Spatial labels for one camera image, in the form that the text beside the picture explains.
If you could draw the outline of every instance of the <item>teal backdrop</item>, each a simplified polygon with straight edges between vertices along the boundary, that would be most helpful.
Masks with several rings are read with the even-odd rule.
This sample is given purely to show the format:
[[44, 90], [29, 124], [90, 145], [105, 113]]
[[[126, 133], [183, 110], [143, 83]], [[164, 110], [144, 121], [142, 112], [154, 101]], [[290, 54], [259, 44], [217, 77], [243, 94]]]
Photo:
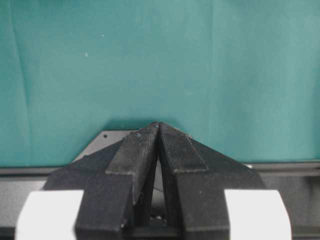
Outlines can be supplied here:
[[0, 167], [155, 120], [238, 161], [316, 161], [320, 1], [0, 0]]

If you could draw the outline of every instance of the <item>textured surface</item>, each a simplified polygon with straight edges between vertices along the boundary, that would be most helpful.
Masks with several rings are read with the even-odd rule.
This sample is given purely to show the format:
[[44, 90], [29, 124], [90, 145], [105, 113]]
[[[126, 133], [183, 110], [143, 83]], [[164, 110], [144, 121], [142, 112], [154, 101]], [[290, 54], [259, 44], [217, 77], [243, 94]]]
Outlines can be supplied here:
[[0, 0], [0, 166], [165, 121], [236, 160], [320, 157], [318, 0]]

